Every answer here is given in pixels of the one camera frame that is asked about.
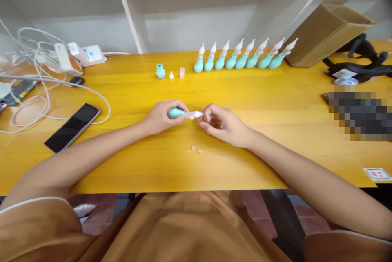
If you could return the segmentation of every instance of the teal rubber bulb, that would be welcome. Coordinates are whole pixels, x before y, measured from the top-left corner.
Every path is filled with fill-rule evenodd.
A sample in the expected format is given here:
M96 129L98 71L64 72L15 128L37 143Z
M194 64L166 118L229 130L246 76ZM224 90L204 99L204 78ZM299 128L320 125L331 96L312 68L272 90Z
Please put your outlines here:
M237 70L242 69L245 66L247 58L248 58L248 56L242 55L238 59L238 61L236 62L236 65L234 66L234 68L236 68Z
M258 54L252 55L252 57L246 61L245 68L248 68L248 69L253 68L257 63L259 56L260 55L258 55Z
M156 66L156 76L159 79L164 79L166 75L165 69L163 68L162 64L158 64Z
M264 58L262 58L262 59L260 60L260 62L257 64L257 67L258 67L259 69L264 69L264 68L266 68L266 67L271 63L271 60L272 60L273 57L274 57L273 54L268 54L268 55L266 55Z
M174 119L177 118L178 116L181 116L184 113L185 111L182 111L176 107L171 109L169 112L167 112L167 116L169 117L169 119Z
M219 59L215 62L214 69L220 70L225 65L225 57L219 56Z
M195 64L195 66L193 67L193 70L196 73L200 73L201 71L203 71L203 60L197 59L197 62Z
M204 71L210 72L214 66L214 58L208 58L207 62L204 64Z
M230 59L227 60L225 65L226 69L232 69L235 66L237 57L238 55L233 54Z
M275 59L273 59L271 61L271 63L269 63L268 68L273 70L276 69L277 67L279 67L283 61L283 59L285 58L286 54L280 53Z

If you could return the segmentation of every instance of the sticker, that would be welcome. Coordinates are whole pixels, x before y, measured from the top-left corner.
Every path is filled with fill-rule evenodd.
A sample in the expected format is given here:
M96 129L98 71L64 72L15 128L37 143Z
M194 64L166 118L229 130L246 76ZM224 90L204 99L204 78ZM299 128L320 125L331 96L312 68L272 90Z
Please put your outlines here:
M355 73L355 72L347 70L347 69L342 69L342 70L336 72L335 74L333 74L333 76L335 76L337 78L354 77L355 75L358 75L358 73Z
M366 168L364 169L371 179L375 181L392 180L383 168Z

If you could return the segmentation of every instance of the wooden table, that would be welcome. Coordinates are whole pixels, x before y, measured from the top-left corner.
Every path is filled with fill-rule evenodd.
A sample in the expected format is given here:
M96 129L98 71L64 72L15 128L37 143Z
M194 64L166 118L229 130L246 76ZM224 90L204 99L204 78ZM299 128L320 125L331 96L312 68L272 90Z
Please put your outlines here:
M376 49L392 50L392 44L377 42ZM140 121L157 101L180 99L189 110L202 110L209 103L229 107L252 128L356 186L375 186L363 168L382 167L392 175L391 142L349 141L328 113L320 94L334 88L332 79L324 74L327 67L323 63L310 69L284 63L276 70L224 68L196 74L192 70L196 57L197 52L113 56L105 64L85 68L85 86L108 99L112 115L106 123L90 126L79 141ZM335 62L343 59L344 55L334 54ZM158 63L166 70L163 80L155 76ZM180 67L185 68L184 79L178 77ZM169 79L170 71L175 75L173 80ZM391 83L390 78L380 77L357 91L379 91L390 103ZM42 94L34 90L29 96L37 93ZM98 120L107 114L102 99L89 91L60 86L50 94L51 116L70 117L84 103L102 109ZM14 130L8 120L15 109L9 107L1 114L2 130ZM18 123L33 117L23 110ZM64 121L44 119L21 133L0 134L0 195L6 195L28 169L52 154L43 143L62 124ZM259 158L207 135L196 120L186 120L115 154L83 178L73 192L279 188L286 188L286 184Z

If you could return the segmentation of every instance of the brown shirt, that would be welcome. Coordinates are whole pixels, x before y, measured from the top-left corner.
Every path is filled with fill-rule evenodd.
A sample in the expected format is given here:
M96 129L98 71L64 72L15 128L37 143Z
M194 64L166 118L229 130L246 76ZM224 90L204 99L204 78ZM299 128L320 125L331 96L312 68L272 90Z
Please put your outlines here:
M306 261L392 261L392 243L336 231L305 238ZM289 261L248 216L240 192L148 193L100 236L59 198L0 212L0 262Z

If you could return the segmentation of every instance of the red tile floor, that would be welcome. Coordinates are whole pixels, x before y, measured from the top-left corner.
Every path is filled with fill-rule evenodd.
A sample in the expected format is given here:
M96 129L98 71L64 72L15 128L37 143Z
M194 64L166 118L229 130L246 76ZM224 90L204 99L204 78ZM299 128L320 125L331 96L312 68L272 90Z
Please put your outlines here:
M292 190L286 190L288 195L294 195ZM270 214L264 203L263 197L258 190L244 190L243 197L248 209L249 216L264 230L270 237L277 237L275 227ZM83 231L92 235L101 234L112 222L114 214L114 204L117 194L91 194L72 195L69 197L71 206L88 203L95 204L96 207L89 214L87 220L82 224ZM294 205L302 227L307 234L313 232L329 231L328 223L320 217L312 208Z

